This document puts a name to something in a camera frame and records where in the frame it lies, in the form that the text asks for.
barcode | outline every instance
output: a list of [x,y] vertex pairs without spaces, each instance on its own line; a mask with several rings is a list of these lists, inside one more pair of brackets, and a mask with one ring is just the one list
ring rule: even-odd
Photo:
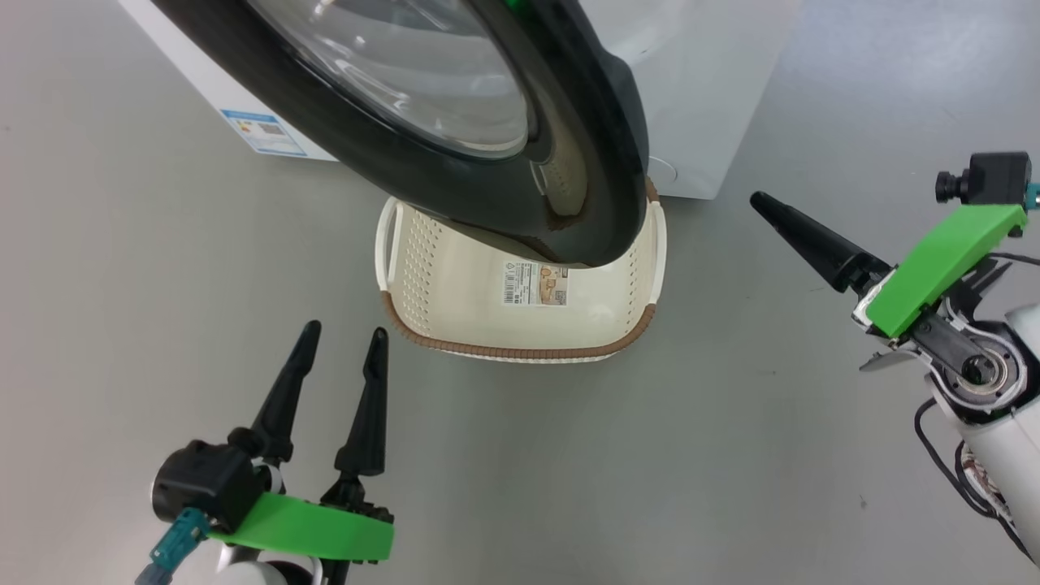
[[517,273],[505,273],[505,295],[502,301],[509,305],[517,303]]
[[260,125],[260,129],[267,134],[275,134],[276,136],[284,136],[285,132],[278,124],[263,124],[262,122],[257,122]]

white plastic basket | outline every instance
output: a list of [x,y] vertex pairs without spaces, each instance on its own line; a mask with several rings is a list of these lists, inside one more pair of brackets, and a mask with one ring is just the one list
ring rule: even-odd
[[[375,278],[387,313],[410,340],[468,357],[537,363],[606,359],[646,330],[665,280],[665,212],[653,187],[648,192],[646,221],[628,253],[605,266],[568,271],[566,306],[506,304],[519,300],[506,297],[515,289],[506,289],[506,275],[523,280],[517,271],[526,260],[390,198],[375,232]],[[542,265],[527,263],[541,274]],[[561,286],[560,278],[545,282]],[[556,295],[557,288],[544,286]]]

open washing machine door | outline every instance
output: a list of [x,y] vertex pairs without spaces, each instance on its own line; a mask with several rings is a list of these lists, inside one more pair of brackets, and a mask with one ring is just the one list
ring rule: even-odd
[[153,2],[330,154],[485,244],[599,266],[643,225],[643,106],[575,0]]

green bracket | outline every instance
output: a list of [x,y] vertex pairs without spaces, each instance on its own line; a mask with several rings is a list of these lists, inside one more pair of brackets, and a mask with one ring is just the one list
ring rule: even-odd
[[288,495],[266,492],[234,534],[210,538],[228,544],[332,561],[385,561],[393,525]]
[[982,260],[1014,227],[1026,223],[1021,205],[962,205],[936,226],[895,269],[866,316],[891,338]]

gray floor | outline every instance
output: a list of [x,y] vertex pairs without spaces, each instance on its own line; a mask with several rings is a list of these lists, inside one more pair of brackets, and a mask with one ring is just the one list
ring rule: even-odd
[[[156,466],[249,423],[311,317],[326,332],[288,481],[316,498],[334,479],[387,323],[382,196],[342,166],[253,154],[112,1],[0,14],[0,567],[130,583],[162,532]],[[640,342],[531,367],[393,338],[390,468],[369,493],[398,538],[353,582],[1036,582],[913,436],[920,370],[858,376],[875,347],[852,298],[747,197],[900,259],[947,212],[936,171],[1040,155],[1038,28],[1025,0],[806,0],[720,199],[666,203],[669,275]],[[1037,282],[1013,276],[989,311]],[[177,582],[207,583],[215,550]]]

